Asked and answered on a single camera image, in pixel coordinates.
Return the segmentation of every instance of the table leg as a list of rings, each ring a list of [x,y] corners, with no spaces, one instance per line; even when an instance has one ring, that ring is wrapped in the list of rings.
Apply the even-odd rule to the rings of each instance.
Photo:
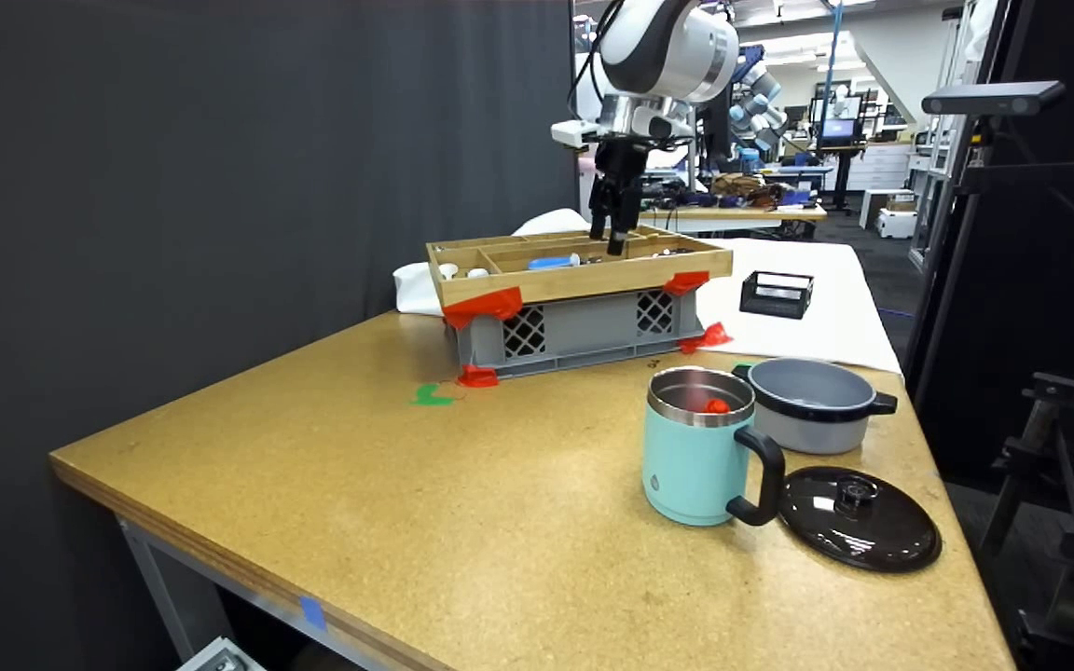
[[[180,660],[230,630],[212,580],[164,557],[137,524],[118,524]]]
[[[164,620],[164,630],[184,660],[191,660],[200,646],[227,634],[227,611],[216,595],[216,589],[227,589],[230,595],[246,601],[248,607],[280,620],[293,634],[317,641],[319,648],[359,662],[359,666],[415,666],[409,657],[377,646],[362,630],[340,626],[324,615],[317,601],[292,601],[292,595],[270,595],[258,591],[227,573],[221,573],[207,562],[198,562],[195,557],[164,545],[160,538],[150,538],[145,530],[118,522],[123,538],[129,545],[129,557],[142,570],[142,580],[150,586],[158,611]]]

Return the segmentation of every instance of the gray pot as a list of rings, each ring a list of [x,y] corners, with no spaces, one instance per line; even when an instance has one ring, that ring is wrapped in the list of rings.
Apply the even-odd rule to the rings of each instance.
[[[872,414],[896,414],[899,400],[826,361],[768,356],[739,366],[757,391],[753,431],[785,450],[843,456],[863,447]]]

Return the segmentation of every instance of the teal mug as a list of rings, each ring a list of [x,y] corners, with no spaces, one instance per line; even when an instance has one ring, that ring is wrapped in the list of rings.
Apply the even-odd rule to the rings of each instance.
[[[753,388],[716,369],[665,369],[645,400],[643,484],[654,509],[682,524],[731,517],[763,524],[782,488],[782,450],[753,435]],[[746,461],[761,457],[761,494],[751,502]]]

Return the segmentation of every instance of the mug handle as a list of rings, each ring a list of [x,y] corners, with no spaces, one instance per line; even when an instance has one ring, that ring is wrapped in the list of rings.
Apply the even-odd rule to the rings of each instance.
[[[735,429],[735,447],[751,447],[761,457],[761,502],[751,502],[746,494],[726,501],[726,516],[746,522],[746,524],[763,524],[768,517],[774,517],[774,494],[782,491],[785,482],[785,457],[782,450],[773,442],[773,435],[753,435],[751,429]]]

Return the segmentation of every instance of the wooden table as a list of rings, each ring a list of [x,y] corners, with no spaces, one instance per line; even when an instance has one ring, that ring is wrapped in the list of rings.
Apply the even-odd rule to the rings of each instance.
[[[792,230],[805,240],[820,221],[826,221],[824,209],[645,209],[639,225],[676,235]]]
[[[455,388],[440,320],[374,315],[52,466],[118,516],[184,657],[221,626],[207,579],[368,666],[1014,666],[905,400],[824,461],[902,484],[945,557],[863,573],[645,502],[645,385],[676,361],[735,356]]]

